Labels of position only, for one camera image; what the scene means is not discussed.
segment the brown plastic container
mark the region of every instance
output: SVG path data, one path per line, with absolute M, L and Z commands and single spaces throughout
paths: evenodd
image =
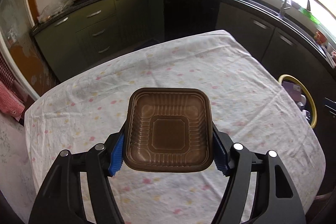
M 142 88 L 130 98 L 123 157 L 132 169 L 198 172 L 213 161 L 208 97 L 197 89 Z

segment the silver screw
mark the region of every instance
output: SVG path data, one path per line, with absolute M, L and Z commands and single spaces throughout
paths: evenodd
M 233 147 L 235 150 L 242 150 L 244 148 L 241 143 L 235 143 Z
M 59 155 L 60 155 L 61 157 L 66 157 L 66 156 L 69 155 L 69 151 L 68 151 L 68 150 L 62 150 L 61 153 L 59 153 Z
M 95 149 L 96 150 L 103 150 L 105 148 L 105 145 L 103 145 L 102 143 L 96 144 Z
M 273 151 L 273 150 L 270 150 L 269 152 L 268 152 L 268 154 L 272 157 L 272 158 L 275 158 L 278 154 L 275 152 L 275 151 Z

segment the blue gripper pad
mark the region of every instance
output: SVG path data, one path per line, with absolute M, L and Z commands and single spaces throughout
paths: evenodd
M 112 176 L 114 176 L 121 169 L 123 164 L 123 144 L 124 134 L 121 134 L 111 153 L 109 172 Z
M 224 150 L 224 147 L 215 132 L 213 132 L 213 153 L 214 153 L 214 161 L 216 167 L 219 171 L 226 175 L 226 173 L 230 170 L 230 167 L 227 162 L 227 154 Z

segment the black granite countertop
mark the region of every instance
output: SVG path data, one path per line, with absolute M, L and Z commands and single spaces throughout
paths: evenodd
M 100 1 L 100 0 L 87 0 L 80 4 L 72 5 L 66 8 L 65 10 L 63 10 L 58 15 L 54 15 L 47 22 L 43 24 L 36 24 L 31 30 L 31 34 L 34 36 L 38 32 L 42 31 L 44 28 L 56 22 L 57 20 L 63 18 L 64 16 L 78 9 L 81 9 L 87 5 L 95 3 L 97 1 Z M 255 16 L 258 16 L 261 19 L 269 22 L 273 26 L 278 27 L 279 29 L 289 34 L 291 37 L 293 37 L 299 43 L 301 43 L 306 49 L 308 49 L 323 64 L 323 66 L 328 70 L 328 72 L 336 80 L 336 70 L 334 70 L 329 64 L 329 62 L 327 61 L 327 57 L 325 56 L 325 53 L 323 52 L 323 50 L 321 50 L 320 46 L 316 44 L 314 39 L 306 31 L 304 31 L 301 27 L 291 22 L 287 18 L 276 16 L 276 13 L 270 13 L 269 11 L 267 11 L 267 9 L 262 9 L 261 7 L 255 6 L 253 4 L 250 4 L 250 3 L 247 3 L 241 0 L 219 0 L 219 1 L 227 3 L 234 7 L 237 7 L 239 9 L 242 9 Z

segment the kitchen counter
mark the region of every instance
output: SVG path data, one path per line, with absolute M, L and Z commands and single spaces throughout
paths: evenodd
M 80 4 L 72 5 L 65 10 L 63 10 L 58 15 L 53 16 L 50 20 L 43 24 L 37 24 L 35 27 L 33 27 L 31 34 L 34 36 L 40 31 L 42 31 L 47 26 L 53 24 L 57 20 L 61 19 L 62 17 L 81 9 L 87 5 L 93 4 L 97 1 L 101 0 L 87 0 Z M 296 39 L 298 42 L 300 42 L 306 49 L 308 49 L 322 64 L 323 66 L 328 70 L 328 72 L 332 75 L 332 77 L 336 80 L 336 71 L 331 67 L 331 65 L 328 62 L 327 57 L 325 56 L 325 53 L 320 48 L 319 45 L 316 44 L 314 39 L 301 27 L 293 23 L 287 18 L 283 18 L 278 15 L 277 12 L 272 11 L 271 9 L 267 7 L 263 7 L 262 5 L 254 5 L 253 3 L 248 3 L 244 0 L 219 0 L 220 2 L 226 3 L 228 5 L 234 6 L 238 9 L 244 10 L 252 15 L 255 15 L 266 22 L 272 24 L 273 26 L 279 28 L 280 30 L 286 32 L 291 37 Z

